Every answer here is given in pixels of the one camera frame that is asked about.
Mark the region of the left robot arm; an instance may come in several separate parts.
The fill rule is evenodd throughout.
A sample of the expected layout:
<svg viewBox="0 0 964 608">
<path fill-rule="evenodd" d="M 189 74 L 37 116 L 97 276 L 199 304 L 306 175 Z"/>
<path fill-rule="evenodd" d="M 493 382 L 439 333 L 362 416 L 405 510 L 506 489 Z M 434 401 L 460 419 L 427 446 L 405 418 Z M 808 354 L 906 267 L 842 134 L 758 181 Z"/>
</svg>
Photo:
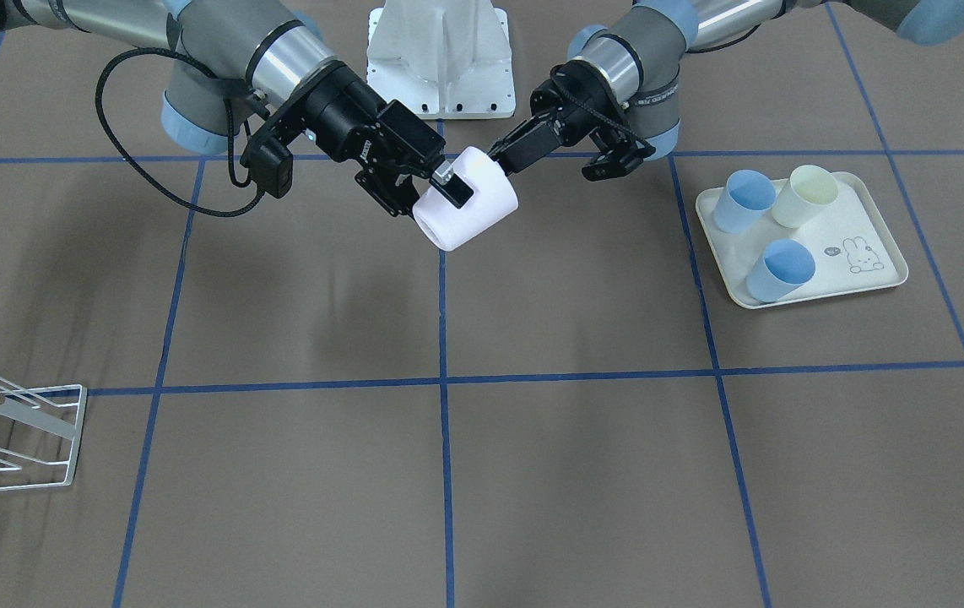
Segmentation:
<svg viewBox="0 0 964 608">
<path fill-rule="evenodd" d="M 582 28 L 566 61 L 531 94 L 531 116 L 490 147 L 508 176 L 584 139 L 589 181 L 629 176 L 668 155 L 681 130 L 684 57 L 721 51 L 806 1 L 636 1 L 617 22 Z"/>
</svg>

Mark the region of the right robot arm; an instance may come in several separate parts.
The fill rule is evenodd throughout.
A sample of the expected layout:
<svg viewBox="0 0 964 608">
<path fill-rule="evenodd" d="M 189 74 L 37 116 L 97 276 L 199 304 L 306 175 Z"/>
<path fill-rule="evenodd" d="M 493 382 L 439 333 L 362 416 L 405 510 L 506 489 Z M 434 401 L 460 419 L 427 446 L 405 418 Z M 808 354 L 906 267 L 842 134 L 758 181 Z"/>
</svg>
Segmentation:
<svg viewBox="0 0 964 608">
<path fill-rule="evenodd" d="M 135 57 L 175 62 L 163 128 L 200 155 L 228 155 L 236 187 L 282 198 L 293 183 L 292 144 L 311 135 L 336 162 L 357 161 L 355 181 L 390 215 L 411 215 L 414 178 L 463 207 L 471 187 L 445 159 L 445 142 L 401 101 L 383 99 L 279 1 L 0 1 L 0 32 L 40 26 L 127 43 L 97 80 L 94 106 L 111 145 L 103 95 L 116 67 Z"/>
</svg>

